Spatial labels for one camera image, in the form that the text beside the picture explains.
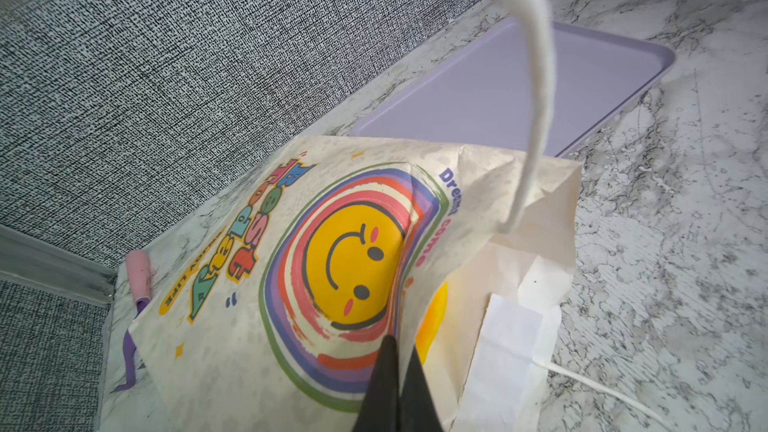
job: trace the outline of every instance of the eye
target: eye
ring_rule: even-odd
[[[368,287],[366,287],[365,285],[358,285],[357,287],[355,287],[353,292],[355,294],[355,297],[357,297],[361,301],[366,300],[371,295],[370,291],[368,290]]]
[[[384,258],[384,252],[378,247],[370,247],[368,249],[368,256],[371,260],[380,261]]]

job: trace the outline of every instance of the purple ribbon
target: purple ribbon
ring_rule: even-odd
[[[136,317],[139,316],[141,311],[147,307],[149,303],[148,298],[140,298],[136,301]],[[123,336],[123,358],[125,359],[125,383],[120,384],[114,390],[114,392],[120,392],[122,390],[128,390],[136,385],[136,364],[134,362],[134,356],[136,355],[136,344],[128,331],[125,331]]]

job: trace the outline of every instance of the smile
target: smile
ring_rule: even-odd
[[[331,284],[331,287],[333,287],[334,290],[339,290],[339,286],[333,281],[333,277],[331,276],[331,259],[333,258],[333,251],[336,250],[336,246],[341,243],[342,240],[345,238],[350,237],[358,237],[360,239],[360,243],[362,245],[366,244],[366,225],[363,224],[360,226],[360,232],[347,232],[346,234],[341,234],[338,239],[333,241],[333,245],[331,245],[330,250],[328,251],[328,258],[326,259],[326,277],[328,277],[328,283]]]

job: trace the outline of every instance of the pink tube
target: pink tube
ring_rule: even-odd
[[[128,270],[128,284],[134,302],[139,302],[142,298],[149,301],[152,298],[149,255],[140,249],[130,251],[125,256],[125,268]]]

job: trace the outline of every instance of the cotton rope handle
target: cotton rope handle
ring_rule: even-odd
[[[510,13],[520,19],[528,46],[528,64],[533,86],[534,118],[512,210],[501,226],[507,234],[520,222],[528,195],[534,187],[536,168],[544,153],[554,113],[554,38],[549,0],[504,0]]]

